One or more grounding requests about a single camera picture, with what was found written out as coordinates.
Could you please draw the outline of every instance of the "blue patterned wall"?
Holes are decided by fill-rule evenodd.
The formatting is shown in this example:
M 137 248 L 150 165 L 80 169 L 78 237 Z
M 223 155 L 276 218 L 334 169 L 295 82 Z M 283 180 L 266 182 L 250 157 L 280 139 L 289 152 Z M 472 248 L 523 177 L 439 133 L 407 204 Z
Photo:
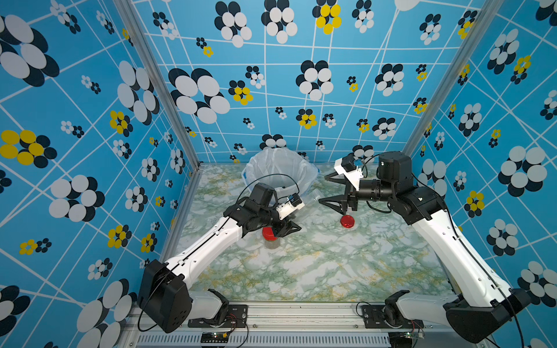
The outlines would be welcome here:
M 483 0 L 133 3 L 200 160 L 237 163 L 402 150 Z
M 503 3 L 413 156 L 480 255 L 532 298 L 518 315 L 532 348 L 557 346 L 555 4 Z M 494 337 L 520 342 L 514 321 Z
M 1 11 L 0 347 L 112 347 L 190 168 L 111 1 Z

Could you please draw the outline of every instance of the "green marble surface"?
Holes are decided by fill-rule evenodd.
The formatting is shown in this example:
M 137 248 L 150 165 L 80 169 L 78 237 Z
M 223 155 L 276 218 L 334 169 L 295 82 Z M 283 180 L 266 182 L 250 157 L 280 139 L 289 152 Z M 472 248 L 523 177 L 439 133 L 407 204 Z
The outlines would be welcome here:
M 321 170 L 310 191 L 325 197 L 343 187 L 326 182 Z M 202 236 L 244 188 L 243 164 L 205 165 L 177 253 Z M 385 209 L 384 203 L 374 203 Z M 407 289 L 427 295 L 451 293 L 437 257 L 425 240 L 397 214 L 381 214 L 360 204 L 351 229 L 340 214 L 310 205 L 296 217 L 302 230 L 263 245 L 260 230 L 251 232 L 218 256 L 191 290 L 214 288 L 231 301 L 384 301 Z

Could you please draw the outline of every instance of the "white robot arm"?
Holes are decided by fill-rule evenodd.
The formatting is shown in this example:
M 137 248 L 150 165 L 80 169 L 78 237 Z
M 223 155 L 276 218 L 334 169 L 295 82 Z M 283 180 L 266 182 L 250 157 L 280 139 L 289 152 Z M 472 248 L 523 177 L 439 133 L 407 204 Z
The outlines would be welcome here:
M 410 157 L 398 151 L 382 153 L 377 179 L 362 177 L 353 156 L 338 159 L 335 172 L 325 179 L 345 184 L 345 193 L 319 203 L 344 215 L 348 208 L 357 210 L 359 200 L 387 202 L 432 246 L 462 291 L 450 296 L 399 291 L 385 301 L 390 325 L 398 326 L 403 318 L 427 320 L 451 326 L 464 339 L 478 343 L 530 303 L 524 290 L 512 289 L 457 232 L 441 196 L 429 187 L 414 186 Z
M 139 307 L 166 333 L 174 331 L 184 320 L 194 318 L 204 318 L 208 324 L 222 324 L 228 309 L 226 298 L 213 289 L 188 290 L 217 256 L 248 232 L 269 226 L 275 237 L 284 237 L 300 230 L 288 218 L 305 206 L 299 195 L 269 206 L 273 197 L 278 202 L 272 187 L 258 183 L 249 197 L 228 207 L 223 217 L 189 248 L 165 263 L 151 262 L 141 281 Z

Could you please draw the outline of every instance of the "white plastic bag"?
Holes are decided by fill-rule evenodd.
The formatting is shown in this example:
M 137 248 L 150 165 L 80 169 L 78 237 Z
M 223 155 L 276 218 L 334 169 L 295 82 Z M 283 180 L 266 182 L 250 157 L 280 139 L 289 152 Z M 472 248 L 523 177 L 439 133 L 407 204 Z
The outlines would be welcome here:
M 242 178 L 247 185 L 265 175 L 278 173 L 291 176 L 300 187 L 300 196 L 302 196 L 317 179 L 319 169 L 287 148 L 265 149 L 253 156 L 246 164 Z M 265 183 L 273 187 L 279 198 L 297 192 L 294 182 L 284 175 L 263 178 L 250 185 L 248 189 L 251 191 L 257 183 Z

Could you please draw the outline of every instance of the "red lid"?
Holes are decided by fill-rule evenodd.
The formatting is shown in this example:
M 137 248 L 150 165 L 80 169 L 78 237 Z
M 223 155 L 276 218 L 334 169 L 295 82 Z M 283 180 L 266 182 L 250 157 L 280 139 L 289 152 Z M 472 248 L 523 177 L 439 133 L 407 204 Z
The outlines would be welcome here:
M 354 223 L 355 223 L 354 218 L 351 217 L 350 215 L 344 215 L 343 217 L 340 218 L 340 224 L 343 227 L 351 228 L 352 226 L 354 226 Z
M 263 227 L 263 238 L 271 242 L 277 240 L 277 237 L 273 234 L 273 229 L 271 227 Z

